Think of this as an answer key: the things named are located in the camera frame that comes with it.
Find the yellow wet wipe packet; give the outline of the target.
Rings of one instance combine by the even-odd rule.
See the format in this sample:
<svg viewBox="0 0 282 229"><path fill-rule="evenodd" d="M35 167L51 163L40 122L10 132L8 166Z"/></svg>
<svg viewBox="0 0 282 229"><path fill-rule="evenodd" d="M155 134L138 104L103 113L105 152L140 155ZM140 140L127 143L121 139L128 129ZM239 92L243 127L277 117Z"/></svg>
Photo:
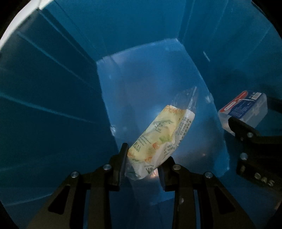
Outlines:
<svg viewBox="0 0 282 229"><path fill-rule="evenodd" d="M178 93L127 152L126 177L140 180L164 163L179 147L195 119L198 88Z"/></svg>

